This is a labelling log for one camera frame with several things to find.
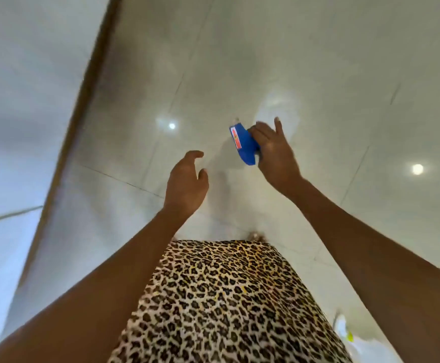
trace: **right hand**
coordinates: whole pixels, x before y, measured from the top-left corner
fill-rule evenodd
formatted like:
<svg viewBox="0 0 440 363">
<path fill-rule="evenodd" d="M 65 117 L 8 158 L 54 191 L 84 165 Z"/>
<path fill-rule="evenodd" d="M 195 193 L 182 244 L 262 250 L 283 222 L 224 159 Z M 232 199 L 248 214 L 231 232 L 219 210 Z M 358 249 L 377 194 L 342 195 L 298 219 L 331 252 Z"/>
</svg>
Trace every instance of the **right hand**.
<svg viewBox="0 0 440 363">
<path fill-rule="evenodd" d="M 302 176 L 278 117 L 274 123 L 275 131 L 265 122 L 257 122 L 248 132 L 260 145 L 259 169 L 265 179 L 281 194 L 292 199 Z"/>
</svg>

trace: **left hand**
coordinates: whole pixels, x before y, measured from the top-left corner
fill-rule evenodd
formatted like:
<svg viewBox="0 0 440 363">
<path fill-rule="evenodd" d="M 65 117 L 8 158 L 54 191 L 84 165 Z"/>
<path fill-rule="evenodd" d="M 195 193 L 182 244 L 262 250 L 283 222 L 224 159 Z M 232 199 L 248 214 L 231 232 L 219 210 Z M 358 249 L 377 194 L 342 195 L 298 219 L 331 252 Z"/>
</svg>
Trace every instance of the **left hand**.
<svg viewBox="0 0 440 363">
<path fill-rule="evenodd" d="M 208 174 L 202 169 L 196 177 L 195 159 L 202 158 L 203 152 L 187 152 L 169 175 L 164 209 L 184 217 L 185 221 L 200 207 L 208 192 Z"/>
</svg>

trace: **red label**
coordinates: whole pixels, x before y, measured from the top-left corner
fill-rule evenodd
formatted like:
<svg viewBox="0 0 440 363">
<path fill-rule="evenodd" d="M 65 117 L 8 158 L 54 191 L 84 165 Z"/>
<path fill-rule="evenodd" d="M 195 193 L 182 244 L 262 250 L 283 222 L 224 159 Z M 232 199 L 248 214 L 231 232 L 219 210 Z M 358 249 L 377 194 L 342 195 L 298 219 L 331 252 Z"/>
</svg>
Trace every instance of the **red label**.
<svg viewBox="0 0 440 363">
<path fill-rule="evenodd" d="M 237 146 L 237 149 L 241 149 L 242 146 L 240 145 L 240 139 L 238 138 L 237 130 L 235 127 L 230 127 L 231 135 L 233 136 L 233 140 L 235 141 L 235 146 Z"/>
</svg>

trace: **wrist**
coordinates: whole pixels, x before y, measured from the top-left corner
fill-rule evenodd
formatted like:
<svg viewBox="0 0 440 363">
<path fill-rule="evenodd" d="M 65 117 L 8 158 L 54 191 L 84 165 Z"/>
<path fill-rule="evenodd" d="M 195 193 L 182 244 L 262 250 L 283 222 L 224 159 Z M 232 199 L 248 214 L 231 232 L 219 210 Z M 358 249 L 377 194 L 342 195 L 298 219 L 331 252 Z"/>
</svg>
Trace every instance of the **wrist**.
<svg viewBox="0 0 440 363">
<path fill-rule="evenodd" d="M 308 187 L 311 183 L 304 179 L 303 177 L 299 177 L 293 184 L 290 186 L 291 193 L 287 196 L 287 198 L 292 201 L 297 207 L 303 202 L 304 195 L 308 191 Z"/>
<path fill-rule="evenodd" d="M 169 223 L 176 225 L 178 229 L 181 228 L 190 217 L 182 208 L 170 205 L 163 206 L 156 216 L 164 218 Z"/>
</svg>

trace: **leopard print fabric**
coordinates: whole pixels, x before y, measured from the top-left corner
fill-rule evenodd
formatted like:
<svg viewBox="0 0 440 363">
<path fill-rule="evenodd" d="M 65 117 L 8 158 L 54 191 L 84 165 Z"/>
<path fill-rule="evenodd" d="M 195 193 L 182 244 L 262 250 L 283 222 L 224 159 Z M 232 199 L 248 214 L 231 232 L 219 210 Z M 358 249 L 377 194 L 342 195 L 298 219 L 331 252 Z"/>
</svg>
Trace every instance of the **leopard print fabric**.
<svg viewBox="0 0 440 363">
<path fill-rule="evenodd" d="M 296 272 L 257 241 L 173 240 L 109 363 L 351 362 Z"/>
</svg>

